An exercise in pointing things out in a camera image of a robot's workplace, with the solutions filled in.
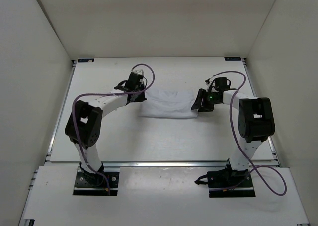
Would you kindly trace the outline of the white skirt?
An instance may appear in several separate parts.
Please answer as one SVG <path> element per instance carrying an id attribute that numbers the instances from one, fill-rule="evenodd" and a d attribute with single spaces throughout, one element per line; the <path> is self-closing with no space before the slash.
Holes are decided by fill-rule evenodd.
<path id="1" fill-rule="evenodd" d="M 192 110 L 194 94 L 191 90 L 171 91 L 150 88 L 145 92 L 139 116 L 149 118 L 192 119 L 198 113 Z"/>

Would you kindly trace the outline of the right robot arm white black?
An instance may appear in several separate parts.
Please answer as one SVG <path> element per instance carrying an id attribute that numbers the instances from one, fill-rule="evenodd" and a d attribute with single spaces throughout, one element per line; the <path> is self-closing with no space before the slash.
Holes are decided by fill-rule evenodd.
<path id="1" fill-rule="evenodd" d="M 191 107 L 197 112 L 212 112 L 216 104 L 226 104 L 230 110 L 238 110 L 239 144 L 228 159 L 228 171 L 223 173 L 223 182 L 235 186 L 240 182 L 240 173 L 247 172 L 250 160 L 258 147 L 275 132 L 271 101 L 267 97 L 248 96 L 234 88 L 226 77 L 207 80 L 207 89 L 199 89 Z"/>

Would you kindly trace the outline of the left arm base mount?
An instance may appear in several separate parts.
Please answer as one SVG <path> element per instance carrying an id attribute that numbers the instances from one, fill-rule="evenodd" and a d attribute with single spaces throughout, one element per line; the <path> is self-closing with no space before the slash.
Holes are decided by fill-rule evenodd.
<path id="1" fill-rule="evenodd" d="M 103 168 L 104 175 L 95 175 L 77 168 L 73 187 L 74 196 L 117 196 L 119 186 L 119 168 Z"/>

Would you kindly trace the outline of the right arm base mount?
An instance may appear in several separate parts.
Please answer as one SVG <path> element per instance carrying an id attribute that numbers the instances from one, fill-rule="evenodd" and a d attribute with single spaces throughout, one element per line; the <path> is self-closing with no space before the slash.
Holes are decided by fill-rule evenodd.
<path id="1" fill-rule="evenodd" d="M 234 170 L 228 160 L 225 168 L 208 171 L 194 181 L 197 185 L 207 185 L 210 198 L 253 198 L 256 196 L 248 169 Z"/>

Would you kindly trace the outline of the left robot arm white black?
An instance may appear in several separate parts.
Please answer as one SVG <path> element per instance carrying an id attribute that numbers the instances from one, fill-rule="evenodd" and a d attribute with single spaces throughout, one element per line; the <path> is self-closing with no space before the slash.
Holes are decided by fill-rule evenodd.
<path id="1" fill-rule="evenodd" d="M 128 80 L 120 82 L 108 96 L 75 103 L 65 134 L 78 150 L 81 170 L 92 185 L 99 185 L 104 179 L 103 164 L 96 148 L 102 119 L 118 108 L 145 101 L 145 88 L 143 70 L 135 70 L 130 72 Z"/>

